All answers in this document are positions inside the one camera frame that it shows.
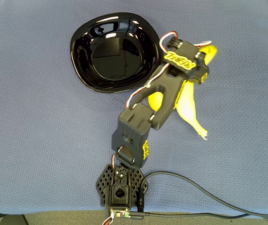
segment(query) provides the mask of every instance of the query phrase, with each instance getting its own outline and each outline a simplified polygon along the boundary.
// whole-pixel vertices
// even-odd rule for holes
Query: robotic arm
[[[112,149],[115,157],[124,166],[137,171],[143,167],[150,148],[148,133],[150,128],[160,129],[168,116],[176,108],[185,82],[203,83],[209,72],[205,64],[205,52],[199,47],[173,37],[169,43],[169,51],[163,63],[156,69],[137,98],[127,102],[126,109],[120,114],[118,128],[112,135]],[[142,103],[142,100],[160,92],[163,100],[156,112]]]

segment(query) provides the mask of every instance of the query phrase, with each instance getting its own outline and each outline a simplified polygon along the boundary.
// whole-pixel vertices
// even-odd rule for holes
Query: screw
[[[200,52],[196,53],[195,58],[197,59],[200,55]]]

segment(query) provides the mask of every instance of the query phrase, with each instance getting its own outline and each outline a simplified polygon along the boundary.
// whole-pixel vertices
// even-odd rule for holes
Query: blue tablecloth
[[[102,209],[95,188],[133,90],[83,85],[69,53],[83,23],[112,12],[145,18],[219,52],[195,86],[204,141],[177,112],[149,135],[144,174],[189,177],[238,207],[268,213],[268,0],[0,0],[0,212]],[[188,183],[149,179],[145,210],[237,214]]]

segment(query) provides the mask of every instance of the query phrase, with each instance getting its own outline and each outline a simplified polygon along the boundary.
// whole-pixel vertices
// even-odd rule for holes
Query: hole
[[[125,192],[121,189],[118,189],[116,192],[115,192],[115,195],[117,198],[123,198],[125,196]]]

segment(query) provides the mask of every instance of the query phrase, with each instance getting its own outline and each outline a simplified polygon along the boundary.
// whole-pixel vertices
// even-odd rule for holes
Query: blue fabric
[[[0,0],[0,212],[95,210],[111,135],[131,91],[91,91],[69,53],[83,23],[112,12],[145,18],[219,52],[195,87],[208,141],[174,112],[151,131],[144,174],[168,170],[236,206],[268,213],[268,1]],[[145,210],[237,214],[184,181],[149,180]]]

